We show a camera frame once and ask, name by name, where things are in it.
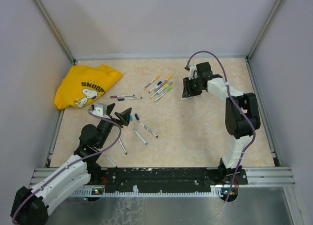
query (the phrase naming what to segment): floor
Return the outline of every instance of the floor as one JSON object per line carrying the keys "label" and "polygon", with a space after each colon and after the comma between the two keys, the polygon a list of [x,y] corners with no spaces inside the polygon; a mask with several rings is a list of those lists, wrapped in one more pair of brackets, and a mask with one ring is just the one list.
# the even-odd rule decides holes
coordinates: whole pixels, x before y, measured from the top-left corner
{"label": "floor", "polygon": [[[218,63],[212,59],[193,59],[192,64],[208,61],[213,74],[222,74]],[[129,127],[123,128],[121,139],[128,154],[124,154],[117,143],[105,154],[118,167],[212,167],[218,166],[225,154],[229,139],[224,124],[225,107],[212,94],[182,99],[182,79],[188,76],[184,69],[187,59],[144,59],[144,60],[93,60],[79,61],[79,65],[98,67],[106,64],[123,73],[117,82],[95,103],[116,103],[114,112],[133,108],[133,116],[138,114],[140,121],[158,134],[155,138],[133,120]],[[244,58],[222,58],[227,77],[232,86],[243,92],[252,92],[252,85]],[[164,80],[172,75],[173,89],[154,103],[143,87],[161,74]],[[118,102],[110,95],[135,94],[142,99]],[[78,147],[81,129],[87,124],[97,125],[96,119],[87,113],[88,107],[79,110],[68,108],[64,112],[59,135],[53,152],[51,167],[59,167]],[[135,135],[137,129],[148,145]],[[104,146],[116,138],[115,127]],[[243,166],[274,166],[271,151],[263,125],[257,130],[254,144],[246,151]],[[98,163],[103,167],[112,164],[102,156]]]}
{"label": "floor", "polygon": [[234,202],[219,198],[102,198],[64,201],[47,225],[292,225],[282,188],[241,188]]}

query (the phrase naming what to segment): table surface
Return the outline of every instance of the table surface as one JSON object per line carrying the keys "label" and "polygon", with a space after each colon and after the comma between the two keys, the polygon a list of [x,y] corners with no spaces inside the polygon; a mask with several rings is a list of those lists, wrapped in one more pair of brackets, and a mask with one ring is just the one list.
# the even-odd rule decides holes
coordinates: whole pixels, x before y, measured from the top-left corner
{"label": "table surface", "polygon": [[[192,64],[208,61],[213,74],[221,74],[218,63],[212,58],[196,58]],[[95,103],[116,103],[113,112],[122,112],[132,107],[133,121],[124,127],[121,139],[128,154],[124,154],[119,143],[103,153],[97,163],[102,167],[112,167],[106,159],[109,156],[118,167],[212,167],[218,166],[226,153],[230,138],[224,116],[225,106],[218,98],[207,92],[199,96],[182,99],[182,79],[188,76],[184,69],[185,59],[133,59],[133,60],[92,60],[79,61],[78,65],[98,67],[106,64],[122,72],[124,76]],[[253,92],[244,58],[221,58],[227,77],[233,87],[242,92]],[[173,89],[154,103],[143,87],[161,74],[164,80],[172,75]],[[135,94],[142,99],[119,102],[110,95]],[[79,145],[81,129],[87,124],[97,125],[99,119],[87,113],[88,107],[79,110],[67,108],[64,112],[60,131],[53,152],[51,167],[59,167],[73,154]],[[134,118],[158,134],[155,138]],[[148,145],[138,138],[137,129]],[[114,127],[104,147],[115,139],[118,129]],[[274,166],[270,147],[261,123],[256,132],[256,140],[246,151],[243,166]]]}

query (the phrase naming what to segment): green marker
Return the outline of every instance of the green marker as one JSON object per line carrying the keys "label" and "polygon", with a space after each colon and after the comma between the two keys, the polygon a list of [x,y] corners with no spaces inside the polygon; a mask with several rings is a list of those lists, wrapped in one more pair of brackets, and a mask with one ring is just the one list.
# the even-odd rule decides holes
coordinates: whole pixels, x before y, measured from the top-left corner
{"label": "green marker", "polygon": [[166,90],[166,92],[162,93],[162,95],[160,95],[160,96],[155,100],[155,102],[158,101],[160,98],[162,98],[162,97],[163,97],[167,92],[169,92],[171,89],[172,89],[172,87],[169,87],[169,88]]}

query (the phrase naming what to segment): cable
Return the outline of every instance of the cable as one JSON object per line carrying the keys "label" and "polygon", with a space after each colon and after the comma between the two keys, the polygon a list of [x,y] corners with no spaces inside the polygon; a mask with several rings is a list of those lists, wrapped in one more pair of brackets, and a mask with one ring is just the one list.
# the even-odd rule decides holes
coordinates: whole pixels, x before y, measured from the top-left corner
{"label": "cable", "polygon": [[195,55],[197,55],[197,54],[199,54],[199,53],[208,53],[208,54],[212,55],[212,56],[217,60],[217,62],[218,62],[219,65],[221,66],[221,69],[222,69],[223,74],[224,74],[224,80],[225,80],[225,82],[226,82],[226,88],[227,88],[227,95],[228,95],[230,101],[235,105],[236,109],[240,112],[240,114],[241,114],[241,115],[244,117],[244,119],[247,121],[247,123],[249,124],[249,126],[250,126],[251,129],[252,129],[252,134],[253,134],[252,140],[251,140],[250,143],[248,143],[247,146],[243,149],[243,151],[242,151],[242,153],[241,153],[241,155],[240,155],[239,161],[238,161],[238,163],[237,163],[237,166],[236,166],[236,168],[235,168],[235,172],[234,172],[233,178],[232,178],[232,180],[231,180],[231,182],[230,182],[229,193],[228,193],[228,195],[227,195],[227,197],[226,197],[226,200],[225,200],[225,202],[227,202],[228,199],[229,199],[230,191],[231,191],[231,188],[232,188],[232,186],[233,186],[233,184],[234,184],[234,181],[235,181],[235,178],[236,178],[236,174],[237,174],[238,168],[239,168],[239,166],[240,166],[241,160],[242,160],[242,158],[243,158],[243,156],[244,156],[244,154],[245,154],[245,151],[246,151],[246,150],[248,149],[248,147],[250,147],[250,145],[254,142],[255,137],[256,137],[256,133],[255,133],[255,128],[254,128],[252,122],[249,120],[249,118],[248,118],[248,117],[246,116],[246,114],[241,110],[241,108],[239,107],[239,105],[236,103],[236,101],[234,100],[234,98],[231,96],[229,84],[227,83],[228,80],[227,80],[227,76],[226,76],[225,69],[224,69],[222,63],[220,62],[219,58],[218,58],[215,54],[213,54],[212,52],[207,51],[207,50],[200,50],[200,51],[197,51],[197,52],[194,53],[192,56],[190,56],[190,58],[189,58],[189,60],[188,60],[188,62],[187,62],[186,67],[189,66],[189,63],[190,63],[191,59],[192,59]]}
{"label": "cable", "polygon": [[100,116],[94,115],[94,114],[92,114],[92,113],[90,112],[90,109],[88,109],[88,113],[89,113],[91,116],[94,116],[94,117],[96,117],[96,118],[99,118],[99,119],[101,119],[101,120],[104,120],[104,121],[106,121],[106,122],[109,122],[109,123],[111,123],[111,124],[117,126],[118,129],[119,129],[119,133],[118,133],[118,136],[117,136],[116,140],[114,140],[113,143],[112,143],[109,147],[107,147],[107,148],[105,148],[105,149],[103,149],[103,150],[101,150],[101,151],[99,151],[99,152],[97,152],[97,153],[93,153],[93,154],[91,154],[91,155],[88,155],[88,156],[83,157],[83,158],[81,158],[81,159],[78,159],[78,160],[76,160],[76,161],[73,161],[72,163],[70,163],[70,164],[68,164],[67,166],[65,166],[64,168],[62,168],[62,169],[61,169],[58,173],[56,173],[54,176],[52,176],[52,178],[50,178],[47,182],[45,182],[45,183],[41,186],[41,188],[37,189],[35,192],[33,192],[32,194],[30,194],[30,195],[20,204],[20,206],[17,208],[17,210],[15,211],[15,213],[14,213],[14,215],[13,215],[13,217],[12,217],[12,223],[13,223],[13,224],[17,224],[16,221],[15,221],[15,219],[16,219],[16,216],[17,216],[17,214],[19,213],[19,211],[23,208],[23,206],[24,206],[33,196],[35,196],[41,189],[44,189],[49,183],[51,183],[58,175],[60,175],[63,171],[65,171],[65,170],[66,170],[67,168],[69,168],[70,166],[72,166],[72,165],[74,165],[74,164],[76,164],[76,163],[78,163],[78,162],[80,162],[80,161],[82,161],[82,160],[91,158],[91,157],[93,157],[93,156],[96,156],[96,155],[98,155],[98,154],[101,154],[101,153],[107,151],[107,150],[110,149],[114,144],[116,144],[116,142],[118,141],[118,139],[121,137],[122,128],[121,128],[120,125],[118,125],[116,122],[111,121],[111,120],[109,120],[109,119],[107,119],[107,118],[104,118],[104,117],[100,117]]}

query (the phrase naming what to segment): yellow marker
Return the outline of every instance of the yellow marker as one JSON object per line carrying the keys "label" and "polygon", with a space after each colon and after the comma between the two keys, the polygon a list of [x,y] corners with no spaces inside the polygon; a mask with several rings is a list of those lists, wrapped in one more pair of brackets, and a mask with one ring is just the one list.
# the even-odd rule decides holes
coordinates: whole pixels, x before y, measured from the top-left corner
{"label": "yellow marker", "polygon": [[169,76],[167,79],[165,79],[160,85],[158,85],[156,88],[155,88],[155,92],[157,92],[159,89],[161,89],[162,86],[164,86],[168,80],[170,80],[173,76]]}
{"label": "yellow marker", "polygon": [[[167,83],[165,83],[164,86],[163,86],[160,90],[165,89],[166,86],[168,86]],[[153,95],[150,96],[150,99],[151,99],[153,96],[157,95],[158,93],[159,93],[159,91],[156,91]]]}
{"label": "yellow marker", "polygon": [[145,90],[149,85],[151,85],[157,78],[159,78],[161,75],[159,74],[158,76],[156,76],[155,79],[153,79],[151,82],[149,82],[143,89]]}

